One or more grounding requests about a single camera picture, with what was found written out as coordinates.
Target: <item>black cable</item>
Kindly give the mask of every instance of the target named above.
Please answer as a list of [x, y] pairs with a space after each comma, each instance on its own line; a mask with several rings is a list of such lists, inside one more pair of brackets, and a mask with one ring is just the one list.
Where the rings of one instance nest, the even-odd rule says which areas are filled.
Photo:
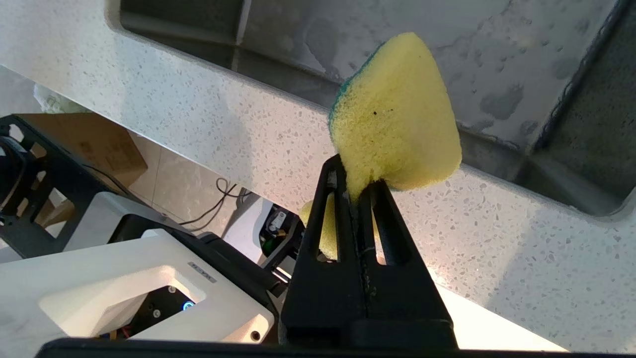
[[104, 175], [106, 178], [110, 179], [111, 182], [113, 182], [113, 184], [117, 185], [117, 187], [123, 191], [124, 193], [126, 193], [126, 195], [129, 196], [134, 196], [133, 193], [130, 192], [130, 190], [128, 190], [128, 188], [126, 188], [122, 183], [120, 183], [119, 180], [117, 180], [115, 177], [113, 177], [112, 175], [105, 173], [97, 168], [95, 168], [94, 166], [90, 166], [88, 164], [82, 164], [83, 166], [85, 166], [86, 168], [90, 168], [98, 173], [100, 173], [101, 175]]
[[222, 181], [224, 181], [224, 182], [225, 182], [225, 184], [226, 184], [226, 185], [225, 185], [226, 189], [227, 189], [227, 187], [228, 187], [228, 181], [227, 181], [226, 179], [224, 179], [224, 178], [218, 178], [218, 179], [216, 180], [216, 188], [217, 188], [217, 190], [218, 190], [218, 191], [220, 191], [220, 192], [222, 192], [225, 196], [229, 196], [229, 197], [246, 197], [246, 196], [249, 196], [250, 194], [252, 194], [252, 192], [247, 191], [247, 189], [245, 190], [245, 191], [247, 191], [247, 193], [246, 193], [246, 194], [239, 194], [239, 195], [233, 195], [233, 194], [230, 194], [230, 191], [232, 191], [231, 189], [230, 189], [230, 191], [225, 192], [225, 191], [224, 191], [223, 189], [221, 189], [221, 187], [219, 186], [219, 180], [222, 180]]
[[[219, 185], [219, 182], [220, 182], [220, 181], [224, 181], [224, 182], [225, 182], [225, 190], [221, 189], [221, 186]], [[239, 194], [239, 195], [233, 195], [233, 194], [230, 194], [230, 192], [231, 192], [232, 190], [234, 190], [234, 188], [235, 188], [237, 185], [236, 185], [236, 184], [232, 185], [232, 186], [230, 187], [230, 189], [228, 190], [228, 186], [229, 186], [229, 184], [230, 184], [230, 183], [228, 182], [228, 180], [227, 180], [227, 179], [225, 179], [225, 178], [217, 178], [217, 179], [216, 179], [216, 188], [217, 188], [217, 190], [218, 190], [218, 191], [220, 191], [220, 192], [222, 192], [222, 193], [223, 193], [223, 196], [221, 196], [221, 199], [219, 199], [219, 201], [217, 201], [217, 202], [216, 202], [216, 204], [215, 204], [212, 208], [208, 209], [205, 213], [201, 214], [201, 216], [199, 216], [198, 218], [195, 218], [195, 219], [193, 219], [193, 220], [189, 220], [189, 221], [180, 222], [180, 223], [179, 223], [179, 225], [186, 225], [186, 224], [192, 224], [192, 223], [194, 223], [194, 222], [197, 222], [197, 221], [199, 221], [199, 220], [203, 219], [203, 218], [204, 218], [206, 215], [208, 215], [209, 213], [211, 213], [214, 209], [216, 209], [216, 212], [212, 215], [212, 217], [210, 218], [210, 220], [208, 220], [208, 221], [205, 223], [205, 225], [204, 225], [204, 226], [202, 226], [202, 227], [198, 227], [198, 228], [196, 228], [196, 229], [188, 229], [190, 232], [195, 232], [195, 231], [203, 230], [203, 229], [205, 229], [205, 228], [206, 228], [206, 227], [207, 227], [207, 226], [208, 226], [208, 225], [209, 225], [209, 224], [210, 224], [210, 223], [214, 220], [214, 218], [216, 218], [216, 216], [217, 216], [217, 215], [219, 215], [219, 212], [221, 212], [221, 207], [223, 207], [223, 204], [225, 203], [225, 199], [226, 199], [226, 198], [228, 198], [228, 197], [236, 197], [236, 198], [242, 199], [242, 198], [244, 198], [244, 197], [249, 196], [250, 194], [252, 194], [251, 192], [247, 192], [247, 189], [244, 189], [244, 188], [243, 188], [243, 189], [241, 189], [241, 192], [240, 192], [240, 194]]]
[[219, 213], [221, 212], [221, 207], [223, 206], [223, 203], [225, 202], [225, 196], [223, 196], [220, 200], [221, 205], [219, 206], [219, 208], [216, 210], [216, 213], [214, 213], [214, 215], [212, 215], [212, 217], [210, 218], [210, 220], [208, 220], [205, 225], [203, 225], [202, 227], [198, 227], [196, 229], [188, 229], [189, 232], [193, 233], [195, 231], [199, 231], [199, 230], [203, 230], [205, 229], [208, 225], [210, 225], [210, 223], [212, 222], [212, 220], [214, 220], [214, 218], [216, 218], [216, 215], [219, 215]]
[[[229, 192], [229, 191], [232, 191], [232, 189], [234, 189], [234, 187], [236, 187], [236, 184], [232, 185], [232, 188], [230, 188], [230, 189], [228, 190], [228, 192]], [[197, 222], [197, 221], [199, 221], [199, 220], [203, 219], [203, 218], [204, 218], [207, 214], [211, 213], [211, 212], [212, 212], [212, 210], [216, 209], [216, 207], [217, 207], [217, 206], [221, 205], [221, 204], [223, 203], [223, 201], [225, 200], [225, 197], [226, 197], [226, 196], [227, 196], [227, 195], [223, 194], [223, 196], [221, 197], [221, 199], [219, 199], [219, 201], [217, 201], [217, 202], [216, 202], [216, 204], [215, 204], [212, 208], [210, 208], [209, 210], [207, 210], [205, 213], [201, 214], [201, 216], [199, 216], [198, 218], [193, 219], [193, 220], [189, 220], [189, 221], [180, 222], [180, 223], [179, 223], [179, 225], [192, 224], [193, 222]]]

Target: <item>sponge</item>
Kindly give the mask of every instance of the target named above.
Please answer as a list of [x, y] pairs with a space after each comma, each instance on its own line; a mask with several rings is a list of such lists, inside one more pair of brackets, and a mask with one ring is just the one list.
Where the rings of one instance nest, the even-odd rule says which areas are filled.
[[380, 179], [398, 190], [440, 182], [462, 159], [446, 87], [431, 52], [412, 32], [380, 46], [342, 85], [329, 132], [353, 202]]
[[[303, 205], [300, 210], [300, 220], [307, 225], [309, 222], [309, 214], [312, 211], [313, 200]], [[318, 244], [320, 251], [331, 260], [338, 259], [338, 244], [336, 243], [336, 209], [333, 193], [327, 197], [327, 205], [324, 209], [324, 218], [322, 220], [322, 231], [320, 243]]]

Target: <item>sink basin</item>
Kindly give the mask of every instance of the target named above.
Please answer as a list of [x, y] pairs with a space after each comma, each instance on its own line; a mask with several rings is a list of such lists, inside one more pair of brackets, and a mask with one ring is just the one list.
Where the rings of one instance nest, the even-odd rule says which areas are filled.
[[[147, 39], [326, 108], [378, 45], [413, 31], [448, 88], [465, 164], [607, 215], [636, 184], [636, 169], [616, 169], [636, 157], [624, 123], [636, 111], [623, 106], [634, 105], [625, 96], [607, 104], [612, 91], [633, 83], [625, 74], [636, 68], [627, 61], [636, 47], [616, 40], [632, 23], [628, 3], [121, 0], [120, 20]], [[611, 65], [617, 57], [623, 74]], [[610, 73], [622, 87], [612, 89]], [[612, 120], [603, 116], [608, 106], [622, 108]]]

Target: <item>speckled white countertop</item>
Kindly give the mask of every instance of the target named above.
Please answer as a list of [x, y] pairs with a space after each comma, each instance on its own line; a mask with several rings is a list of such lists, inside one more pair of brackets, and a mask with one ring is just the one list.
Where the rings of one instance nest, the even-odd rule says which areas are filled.
[[[313, 196], [324, 110], [124, 32], [117, 1], [0, 8], [0, 64], [289, 209]], [[395, 198], [443, 285], [566, 349], [636, 351], [632, 197], [596, 219], [462, 167]]]

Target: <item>tile floor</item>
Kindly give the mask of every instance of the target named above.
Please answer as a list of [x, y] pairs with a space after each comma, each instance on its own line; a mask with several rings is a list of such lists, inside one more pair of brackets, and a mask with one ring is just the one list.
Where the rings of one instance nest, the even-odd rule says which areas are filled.
[[[129, 189], [146, 204], [176, 222], [184, 222], [199, 217], [221, 199], [223, 194], [216, 188], [218, 174], [134, 132], [130, 132], [130, 136], [144, 157], [148, 170]], [[238, 194], [239, 190], [240, 186], [237, 186], [232, 194]], [[227, 198], [216, 218], [205, 229], [193, 233], [209, 231], [221, 236], [235, 209], [235, 199]], [[211, 216], [212, 213], [185, 226], [188, 229], [202, 227]]]

